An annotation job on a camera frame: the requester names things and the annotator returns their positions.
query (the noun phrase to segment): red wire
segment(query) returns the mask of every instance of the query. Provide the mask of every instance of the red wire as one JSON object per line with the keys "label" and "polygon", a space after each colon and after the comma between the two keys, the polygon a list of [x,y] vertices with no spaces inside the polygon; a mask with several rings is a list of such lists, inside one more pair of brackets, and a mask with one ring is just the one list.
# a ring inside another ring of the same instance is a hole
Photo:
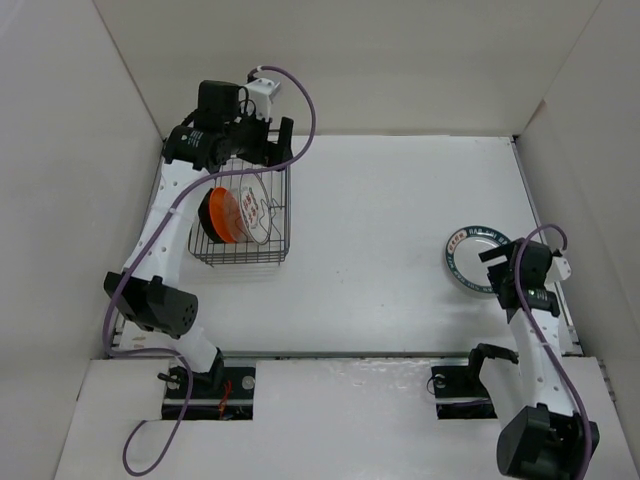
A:
{"label": "red wire", "polygon": [[227,383],[224,384],[224,397],[222,397],[222,400],[220,400],[220,403],[218,404],[218,410],[220,410],[220,420],[222,420],[224,410],[227,408],[229,395],[231,395],[231,380],[227,380]]}

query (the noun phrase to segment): cable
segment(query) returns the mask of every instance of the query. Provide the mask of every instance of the cable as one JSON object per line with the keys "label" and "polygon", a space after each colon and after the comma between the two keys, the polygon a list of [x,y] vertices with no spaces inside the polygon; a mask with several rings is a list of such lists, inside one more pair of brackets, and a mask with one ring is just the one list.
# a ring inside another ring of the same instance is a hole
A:
{"label": "cable", "polygon": [[[298,87],[298,90],[300,90],[300,93],[302,93],[302,95],[304,96],[304,98],[307,101],[307,104],[309,106],[309,112],[311,114],[311,128],[309,129],[309,137],[307,138],[307,142],[304,144],[302,149],[296,155],[293,156],[293,158],[291,158],[290,160],[288,160],[286,162],[281,163],[280,165],[275,165],[273,167],[251,169],[251,173],[256,173],[256,174],[257,173],[267,173],[267,172],[272,172],[272,171],[279,171],[279,170],[283,170],[283,169],[293,165],[295,162],[300,160],[300,158],[302,158],[305,153],[307,153],[307,151],[311,147],[311,144],[313,143],[313,139],[314,139],[315,134],[316,134],[316,108],[315,108],[315,105],[313,104],[313,100],[311,99],[311,96],[309,95],[309,92],[307,92],[307,89],[304,87],[304,85],[302,85],[302,83],[300,83],[300,81],[295,76],[293,76],[291,73],[289,73],[288,71],[286,71],[286,70],[284,70],[284,69],[282,69],[280,67],[273,67],[273,66],[257,67],[257,68],[254,68],[253,70],[251,70],[249,75],[255,75],[257,72],[261,72],[261,71],[271,71],[271,72],[279,73],[279,74],[287,77],[289,80],[291,80],[291,82],[293,82],[293,84],[296,87]],[[191,370],[191,367],[190,367],[189,363],[187,362],[187,360],[180,354],[180,352],[178,352],[176,350],[172,350],[170,348],[141,348],[139,350],[126,350],[126,351],[114,350],[112,348],[112,346],[111,346],[111,338],[110,338],[111,335],[110,335],[110,333],[111,333],[111,330],[112,330],[112,318],[113,318],[113,314],[115,313],[115,310],[116,310],[116,305],[118,303],[118,300],[120,299],[120,296],[122,295],[122,291],[124,290],[125,285],[127,284],[129,279],[133,275],[133,272],[135,272],[136,268],[138,268],[138,266],[142,262],[142,259],[145,257],[145,255],[147,254],[149,249],[153,246],[153,244],[156,242],[156,240],[158,239],[158,237],[160,236],[160,234],[162,233],[164,228],[167,226],[167,224],[171,220],[171,218],[173,216],[173,213],[175,212],[176,208],[185,199],[185,197],[189,193],[191,193],[195,188],[199,187],[203,183],[210,182],[212,180],[215,180],[215,179],[221,178],[221,177],[229,177],[229,176],[232,176],[232,175],[237,175],[237,174],[242,173],[242,171],[243,170],[227,170],[227,171],[224,171],[224,172],[212,173],[211,175],[207,175],[206,177],[203,177],[203,178],[200,178],[200,179],[196,180],[191,185],[186,187],[182,192],[180,192],[180,194],[176,197],[174,202],[169,207],[169,209],[167,211],[167,214],[164,216],[164,218],[162,219],[162,221],[160,222],[160,224],[158,225],[156,230],[151,234],[151,236],[149,237],[149,240],[147,240],[147,243],[144,244],[144,246],[142,247],[142,249],[140,250],[140,252],[136,256],[136,258],[133,260],[133,262],[129,266],[129,268],[122,275],[122,278],[120,279],[120,283],[118,283],[118,286],[116,287],[115,291],[113,292],[113,295],[111,297],[111,301],[109,302],[109,305],[107,307],[107,311],[106,311],[105,317],[104,317],[104,323],[102,324],[102,346],[103,346],[104,351],[105,351],[105,353],[107,355],[112,356],[112,357],[137,356],[137,358],[170,356],[170,357],[177,358],[184,365],[184,368],[187,371],[188,383],[187,383],[187,393],[186,393],[186,396],[185,396],[184,404],[182,405],[182,409],[180,410],[180,414],[178,415],[178,418],[177,418],[176,423],[175,423],[175,425],[173,427],[173,430],[171,430],[171,433],[169,434],[169,438],[167,439],[167,443],[165,443],[164,447],[162,448],[162,451],[160,452],[160,455],[158,456],[156,461],[153,462],[153,464],[151,464],[150,467],[148,467],[145,470],[136,472],[135,470],[133,470],[131,468],[131,466],[129,465],[129,462],[127,460],[127,451],[129,449],[129,444],[131,443],[131,440],[133,439],[134,435],[138,432],[138,430],[140,430],[140,428],[145,423],[147,423],[147,421],[143,420],[142,422],[140,422],[136,426],[136,428],[133,429],[133,431],[129,435],[129,438],[127,438],[127,441],[125,442],[124,448],[122,450],[122,464],[123,464],[124,469],[126,470],[126,472],[129,475],[133,476],[133,477],[143,477],[143,476],[147,475],[148,473],[152,472],[160,464],[160,462],[162,461],[162,459],[166,455],[167,451],[169,450],[169,447],[171,446],[171,442],[173,441],[173,438],[175,437],[176,432],[178,431],[178,428],[180,427],[180,423],[184,419],[184,416],[185,416],[185,414],[187,412],[187,408],[188,408],[188,405],[189,405],[189,400],[191,399],[191,393],[193,392],[193,371]]]}
{"label": "cable", "polygon": [[429,392],[430,395],[432,395],[435,400],[436,400],[436,406],[438,405],[454,405],[456,407],[475,407],[478,405],[489,405],[491,404],[491,399],[490,398],[477,398],[475,400],[469,400],[467,402],[445,402],[445,403],[438,403],[438,400],[444,400],[442,398],[438,398],[436,397],[436,392],[435,389],[434,390],[430,390],[429,389],[429,385],[433,385],[434,388],[438,388],[435,381],[436,381],[436,376],[432,375],[431,378],[429,378],[429,380],[427,380],[427,392]]}
{"label": "cable", "polygon": [[242,115],[244,115],[245,117],[250,116],[247,113],[247,109],[249,107],[249,103],[251,103],[253,105],[253,111],[251,112],[251,115],[253,115],[256,110],[258,110],[258,107],[256,107],[256,102],[254,102],[253,100],[251,100],[249,98],[249,89],[247,87],[245,87],[244,85],[242,87],[240,87],[240,90],[244,91],[244,100],[240,101],[240,103],[238,103],[238,108],[240,109],[240,113]]}
{"label": "cable", "polygon": [[538,233],[542,232],[543,230],[549,230],[549,229],[557,231],[562,236],[562,250],[567,249],[567,244],[568,244],[567,234],[558,225],[555,225],[552,223],[547,225],[541,225],[538,228],[536,228],[533,232],[531,232],[527,236],[527,238],[524,239],[524,242],[522,242],[522,245],[518,250],[518,255],[516,256],[516,264],[515,264],[516,292],[518,293],[518,300],[520,300],[522,309],[524,310],[524,313],[527,315],[527,318],[529,319],[529,322],[531,323],[533,330],[536,332],[536,336],[538,337],[538,340],[540,340],[545,351],[547,352],[547,355],[549,355],[549,360],[551,360],[551,363],[553,363],[553,366],[558,372],[558,375],[560,375],[560,378],[562,378],[562,381],[571,392],[571,395],[573,396],[576,406],[578,407],[578,411],[580,412],[580,417],[582,418],[582,428],[584,430],[584,456],[582,458],[582,463],[580,464],[580,470],[578,471],[578,475],[575,477],[575,480],[583,480],[585,475],[587,474],[587,470],[589,468],[589,462],[591,460],[591,442],[592,442],[591,425],[589,425],[589,417],[587,416],[587,409],[584,406],[584,403],[582,401],[582,398],[580,397],[580,394],[578,393],[578,390],[576,389],[575,385],[569,378],[569,375],[567,374],[566,370],[562,367],[562,364],[560,363],[560,360],[558,359],[558,357],[556,357],[556,354],[553,352],[553,349],[547,343],[547,339],[545,338],[543,331],[540,329],[540,327],[538,326],[538,322],[536,322],[535,318],[533,317],[533,313],[531,313],[531,308],[529,308],[524,292],[522,291],[522,285],[520,284],[520,269],[522,267],[522,257],[524,256],[524,251],[527,248],[527,245],[533,239],[533,237],[535,237]]}

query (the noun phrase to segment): floor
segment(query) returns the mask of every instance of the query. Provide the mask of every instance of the floor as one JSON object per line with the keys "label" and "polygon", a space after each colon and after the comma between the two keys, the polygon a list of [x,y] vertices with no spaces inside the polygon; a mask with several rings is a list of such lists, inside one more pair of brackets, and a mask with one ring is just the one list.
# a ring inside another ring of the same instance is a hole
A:
{"label": "floor", "polygon": [[[495,298],[469,296],[444,262],[460,227],[510,238],[535,228],[509,138],[318,137],[292,167],[292,199],[282,265],[212,269],[185,253],[182,288],[198,296],[197,325],[225,354],[515,348]],[[564,325],[560,333],[573,352]],[[121,345],[166,341],[127,324]]]}

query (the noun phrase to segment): white wall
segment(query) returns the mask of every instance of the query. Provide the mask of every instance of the white wall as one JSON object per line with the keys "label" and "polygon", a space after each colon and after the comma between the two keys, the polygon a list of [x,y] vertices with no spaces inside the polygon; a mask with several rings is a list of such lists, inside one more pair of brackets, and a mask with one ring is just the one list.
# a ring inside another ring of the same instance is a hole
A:
{"label": "white wall", "polygon": [[53,477],[160,139],[90,0],[0,2],[0,465]]}
{"label": "white wall", "polygon": [[544,221],[570,237],[565,292],[605,360],[640,464],[640,2],[603,0],[518,141]]}
{"label": "white wall", "polygon": [[[163,133],[205,79],[295,72],[321,133],[520,133],[599,0],[95,0]],[[302,98],[278,111],[299,131]]]}

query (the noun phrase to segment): white panel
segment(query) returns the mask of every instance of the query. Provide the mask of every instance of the white panel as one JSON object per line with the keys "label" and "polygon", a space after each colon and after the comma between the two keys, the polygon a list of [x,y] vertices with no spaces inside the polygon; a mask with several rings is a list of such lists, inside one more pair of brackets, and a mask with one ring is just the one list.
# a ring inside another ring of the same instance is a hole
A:
{"label": "white panel", "polygon": [[0,464],[55,472],[160,147],[90,0],[0,0]]}
{"label": "white panel", "polygon": [[[96,0],[163,133],[204,79],[298,74],[322,133],[519,133],[598,0]],[[277,112],[307,128],[304,101]]]}
{"label": "white panel", "polygon": [[[514,239],[535,228],[509,139],[319,137],[292,168],[292,199],[282,266],[211,269],[185,256],[196,322],[224,352],[515,348],[497,300],[462,292],[444,262],[460,227]],[[153,334],[129,324],[123,345],[140,337]]]}
{"label": "white panel", "polygon": [[640,464],[638,45],[640,3],[603,0],[518,146],[540,216],[573,239],[567,300]]}
{"label": "white panel", "polygon": [[[570,358],[566,367],[600,428],[587,480],[637,480],[597,362]],[[254,420],[185,422],[147,478],[207,479],[212,472],[264,480],[500,478],[498,421],[438,421],[425,389],[429,375],[426,360],[259,363]],[[132,444],[136,468],[154,459],[172,426],[143,427]],[[128,478],[119,458],[128,428],[74,417],[56,480],[85,480],[95,472]]]}

